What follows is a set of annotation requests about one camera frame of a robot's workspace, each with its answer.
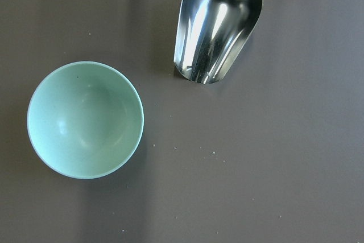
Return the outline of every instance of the table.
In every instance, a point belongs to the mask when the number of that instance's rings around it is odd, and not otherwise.
[[[364,1],[264,0],[223,81],[175,71],[181,0],[0,0],[0,242],[364,242]],[[73,61],[135,85],[134,156],[50,170],[31,95]]]

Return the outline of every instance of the bowl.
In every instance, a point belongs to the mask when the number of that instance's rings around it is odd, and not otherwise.
[[[123,166],[142,137],[142,102],[116,69],[80,61],[50,73],[30,100],[27,127],[41,160],[78,179],[105,176]]]

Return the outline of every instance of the metal scoop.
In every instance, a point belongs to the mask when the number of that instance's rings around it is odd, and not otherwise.
[[[224,78],[253,31],[263,0],[182,0],[174,62],[187,79]]]

